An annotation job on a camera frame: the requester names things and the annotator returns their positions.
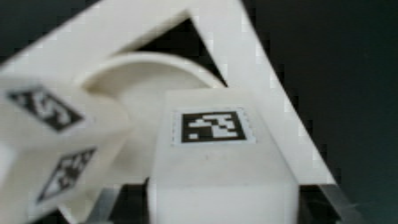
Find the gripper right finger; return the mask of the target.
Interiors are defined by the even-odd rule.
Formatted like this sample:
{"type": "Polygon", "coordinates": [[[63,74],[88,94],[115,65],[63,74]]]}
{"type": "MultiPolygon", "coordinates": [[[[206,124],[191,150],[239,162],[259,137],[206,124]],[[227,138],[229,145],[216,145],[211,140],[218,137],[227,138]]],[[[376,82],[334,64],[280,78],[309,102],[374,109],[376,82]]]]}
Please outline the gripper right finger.
{"type": "Polygon", "coordinates": [[[300,186],[296,224],[371,224],[335,184],[300,186]]]}

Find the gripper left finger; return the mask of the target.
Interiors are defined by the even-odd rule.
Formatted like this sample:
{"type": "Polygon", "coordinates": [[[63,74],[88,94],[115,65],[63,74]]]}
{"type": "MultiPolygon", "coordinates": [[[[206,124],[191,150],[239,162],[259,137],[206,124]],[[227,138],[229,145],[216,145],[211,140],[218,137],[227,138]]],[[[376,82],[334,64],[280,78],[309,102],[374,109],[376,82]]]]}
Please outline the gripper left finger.
{"type": "Polygon", "coordinates": [[[143,184],[124,184],[103,189],[81,224],[149,224],[143,184]]]}

